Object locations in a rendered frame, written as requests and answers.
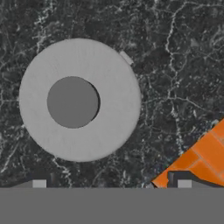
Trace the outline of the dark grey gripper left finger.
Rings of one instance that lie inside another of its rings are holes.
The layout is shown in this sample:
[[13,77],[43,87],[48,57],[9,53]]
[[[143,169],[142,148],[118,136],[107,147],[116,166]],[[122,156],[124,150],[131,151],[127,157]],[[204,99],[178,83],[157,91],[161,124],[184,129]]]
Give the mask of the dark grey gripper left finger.
[[55,187],[56,177],[55,174],[34,174],[27,179],[20,180],[14,184],[14,188],[52,188]]

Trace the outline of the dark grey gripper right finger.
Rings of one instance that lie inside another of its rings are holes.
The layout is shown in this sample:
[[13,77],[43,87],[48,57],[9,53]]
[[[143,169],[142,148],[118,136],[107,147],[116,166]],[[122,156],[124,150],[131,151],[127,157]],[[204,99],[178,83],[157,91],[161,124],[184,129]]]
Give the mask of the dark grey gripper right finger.
[[167,178],[169,188],[221,188],[221,185],[198,178],[190,171],[169,171]]

